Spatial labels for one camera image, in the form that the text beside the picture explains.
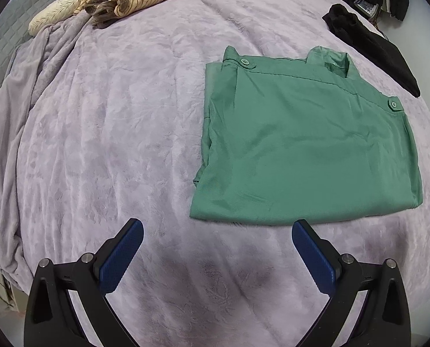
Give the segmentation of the green shirt garment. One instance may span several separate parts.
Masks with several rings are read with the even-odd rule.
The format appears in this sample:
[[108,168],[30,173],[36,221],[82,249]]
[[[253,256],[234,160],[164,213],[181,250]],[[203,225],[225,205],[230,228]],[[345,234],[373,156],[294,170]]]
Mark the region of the green shirt garment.
[[227,47],[205,67],[194,219],[256,226],[344,222],[417,208],[418,151],[401,101],[351,57],[303,59]]

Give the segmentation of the black garment on bed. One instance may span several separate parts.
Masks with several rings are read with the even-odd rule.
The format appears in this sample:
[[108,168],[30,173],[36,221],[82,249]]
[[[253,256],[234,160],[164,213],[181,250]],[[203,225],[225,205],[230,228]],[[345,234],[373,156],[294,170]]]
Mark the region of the black garment on bed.
[[421,96],[417,79],[396,45],[370,31],[342,4],[332,5],[323,20],[332,34],[382,69],[413,97]]

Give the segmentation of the small box of items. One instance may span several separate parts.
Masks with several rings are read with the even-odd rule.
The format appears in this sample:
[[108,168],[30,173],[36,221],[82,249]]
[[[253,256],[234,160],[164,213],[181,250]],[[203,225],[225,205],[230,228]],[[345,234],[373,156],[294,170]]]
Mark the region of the small box of items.
[[380,10],[378,4],[372,4],[365,0],[355,0],[354,5],[368,19],[373,19]]

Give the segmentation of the cream knitted pillow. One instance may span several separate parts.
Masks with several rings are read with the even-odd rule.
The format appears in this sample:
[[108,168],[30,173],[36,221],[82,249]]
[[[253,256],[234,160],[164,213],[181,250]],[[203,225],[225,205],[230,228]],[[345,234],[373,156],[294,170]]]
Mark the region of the cream knitted pillow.
[[27,27],[28,34],[34,37],[46,25],[65,21],[73,16],[79,7],[80,0],[55,0],[32,18]]

